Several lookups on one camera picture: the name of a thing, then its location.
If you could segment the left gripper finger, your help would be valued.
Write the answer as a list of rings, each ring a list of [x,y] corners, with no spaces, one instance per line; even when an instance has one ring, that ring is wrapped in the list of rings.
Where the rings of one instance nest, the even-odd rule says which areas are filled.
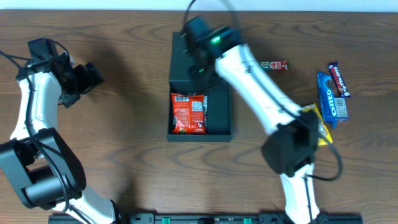
[[[93,78],[89,72],[88,64],[76,66],[73,69],[73,74],[77,82],[77,91],[79,93],[88,93],[93,84]]]
[[[89,85],[87,90],[92,90],[96,86],[102,84],[104,82],[104,78],[100,74],[100,72],[96,69],[96,67],[93,65],[93,63],[89,62],[85,65],[87,72],[88,72],[88,78],[89,78]]]

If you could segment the black rectangular box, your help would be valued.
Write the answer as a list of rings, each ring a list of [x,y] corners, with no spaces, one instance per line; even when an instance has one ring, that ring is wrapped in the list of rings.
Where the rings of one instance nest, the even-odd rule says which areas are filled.
[[[213,85],[200,79],[191,56],[184,53],[185,40],[179,32],[172,34],[172,54],[169,71],[169,93],[205,95],[207,124],[205,134],[174,134],[174,114],[169,103],[166,138],[169,142],[230,142],[233,138],[231,89],[225,81]]]

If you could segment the green red KitKat bar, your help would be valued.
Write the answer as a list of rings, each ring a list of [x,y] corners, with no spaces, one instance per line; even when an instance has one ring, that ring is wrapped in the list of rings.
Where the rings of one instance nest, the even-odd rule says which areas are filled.
[[[284,61],[258,61],[263,70],[288,70],[290,65],[288,60]]]

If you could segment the Cadbury Dairy Milk bar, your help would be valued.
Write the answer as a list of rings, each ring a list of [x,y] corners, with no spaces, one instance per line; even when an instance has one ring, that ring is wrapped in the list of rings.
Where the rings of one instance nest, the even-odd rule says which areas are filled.
[[[336,90],[340,97],[350,98],[351,94],[348,91],[345,81],[338,68],[338,62],[332,62],[328,64],[329,72],[331,73],[332,79],[335,83]]]

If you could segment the yellow sunflower seed packet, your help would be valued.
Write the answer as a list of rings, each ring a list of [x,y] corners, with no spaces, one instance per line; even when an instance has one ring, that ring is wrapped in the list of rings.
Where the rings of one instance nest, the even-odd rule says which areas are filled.
[[[322,136],[323,136],[324,138],[326,138],[330,143],[332,143],[333,140],[332,140],[331,134],[330,134],[330,132],[329,132],[327,126],[326,126],[325,123],[323,122],[323,118],[322,118],[322,116],[321,116],[321,113],[320,113],[320,111],[319,111],[317,105],[316,105],[315,103],[313,103],[313,104],[304,106],[304,107],[302,108],[302,111],[304,111],[304,112],[308,112],[308,111],[313,111],[313,112],[315,112],[315,114],[316,114],[317,117],[318,117],[318,130],[319,130],[319,132],[322,134]]]

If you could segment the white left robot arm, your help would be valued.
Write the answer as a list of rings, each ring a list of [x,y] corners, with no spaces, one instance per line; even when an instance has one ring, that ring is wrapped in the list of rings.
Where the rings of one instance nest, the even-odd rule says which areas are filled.
[[[21,107],[1,145],[1,169],[27,208],[64,212],[82,223],[120,223],[115,203],[86,184],[81,162],[57,131],[60,103],[71,106],[103,82],[92,63],[73,66],[67,53],[38,55],[19,67]]]

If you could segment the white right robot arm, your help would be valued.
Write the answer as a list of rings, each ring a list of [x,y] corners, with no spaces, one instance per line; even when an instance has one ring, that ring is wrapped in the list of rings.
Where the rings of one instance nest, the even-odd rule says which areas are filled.
[[[320,213],[312,182],[319,138],[317,114],[303,111],[274,83],[235,30],[185,25],[183,37],[196,63],[213,68],[262,124],[269,137],[262,156],[281,179],[287,216],[294,223],[312,223]]]

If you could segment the blue Oreo packet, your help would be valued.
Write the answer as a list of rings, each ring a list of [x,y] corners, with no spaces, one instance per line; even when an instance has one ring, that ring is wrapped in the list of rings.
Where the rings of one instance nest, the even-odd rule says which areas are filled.
[[[330,75],[323,72],[317,73],[318,99],[324,122],[336,128],[340,121],[348,120],[346,100],[335,97]]]

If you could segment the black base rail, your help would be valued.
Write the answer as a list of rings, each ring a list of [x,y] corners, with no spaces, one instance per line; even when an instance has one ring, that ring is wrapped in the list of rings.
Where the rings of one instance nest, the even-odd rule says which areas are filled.
[[[154,215],[137,213],[126,218],[129,224],[286,224],[292,223],[282,213],[262,213],[260,215]],[[319,214],[315,224],[363,224],[359,215]]]

